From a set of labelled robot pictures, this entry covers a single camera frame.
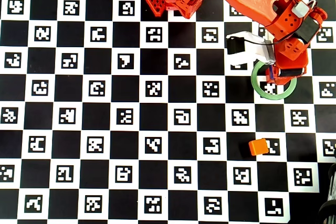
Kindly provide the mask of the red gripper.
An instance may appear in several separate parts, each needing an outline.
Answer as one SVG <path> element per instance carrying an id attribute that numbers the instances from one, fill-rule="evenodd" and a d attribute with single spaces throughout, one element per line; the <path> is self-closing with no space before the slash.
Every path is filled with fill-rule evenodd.
<path id="1" fill-rule="evenodd" d="M 286 85 L 307 72 L 307 45 L 299 38 L 289 38 L 274 45 L 276 85 Z"/>

